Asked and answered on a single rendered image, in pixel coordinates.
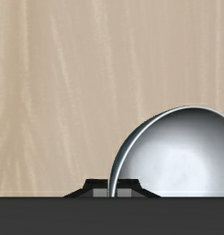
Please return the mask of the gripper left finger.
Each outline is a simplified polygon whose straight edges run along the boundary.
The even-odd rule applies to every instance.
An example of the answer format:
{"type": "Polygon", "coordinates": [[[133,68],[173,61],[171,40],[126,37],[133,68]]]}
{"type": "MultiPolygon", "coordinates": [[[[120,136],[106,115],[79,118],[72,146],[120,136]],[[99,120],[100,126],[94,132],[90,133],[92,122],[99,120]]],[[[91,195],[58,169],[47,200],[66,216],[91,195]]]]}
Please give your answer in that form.
{"type": "Polygon", "coordinates": [[[66,197],[107,197],[107,179],[86,179],[82,188],[66,197]]]}

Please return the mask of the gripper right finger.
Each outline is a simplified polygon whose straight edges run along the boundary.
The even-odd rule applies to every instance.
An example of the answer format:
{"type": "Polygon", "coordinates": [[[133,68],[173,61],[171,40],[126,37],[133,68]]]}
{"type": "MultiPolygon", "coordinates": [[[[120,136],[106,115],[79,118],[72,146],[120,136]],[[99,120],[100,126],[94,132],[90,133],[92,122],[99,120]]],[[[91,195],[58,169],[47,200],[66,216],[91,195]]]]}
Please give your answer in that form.
{"type": "Polygon", "coordinates": [[[158,195],[142,188],[138,179],[119,179],[116,197],[158,197],[158,195]]]}

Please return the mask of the white porcelain bowl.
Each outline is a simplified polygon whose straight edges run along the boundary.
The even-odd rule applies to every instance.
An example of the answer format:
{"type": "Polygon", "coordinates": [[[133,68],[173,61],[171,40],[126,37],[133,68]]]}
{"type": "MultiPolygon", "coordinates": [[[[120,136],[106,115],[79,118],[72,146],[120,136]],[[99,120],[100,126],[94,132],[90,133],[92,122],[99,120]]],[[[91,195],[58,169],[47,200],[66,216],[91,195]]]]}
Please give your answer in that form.
{"type": "Polygon", "coordinates": [[[148,119],[118,151],[110,196],[122,179],[137,179],[161,197],[224,197],[224,115],[182,106],[148,119]]]}

